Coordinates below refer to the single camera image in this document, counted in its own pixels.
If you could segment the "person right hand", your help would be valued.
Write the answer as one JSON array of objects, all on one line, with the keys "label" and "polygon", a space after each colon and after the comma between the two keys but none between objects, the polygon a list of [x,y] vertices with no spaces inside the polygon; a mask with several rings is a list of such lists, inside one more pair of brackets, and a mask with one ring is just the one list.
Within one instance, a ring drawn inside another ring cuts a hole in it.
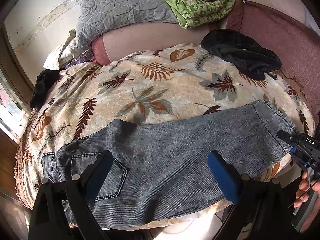
[{"label": "person right hand", "polygon": [[305,233],[319,216],[319,175],[309,169],[302,175],[294,203],[293,226]]}]

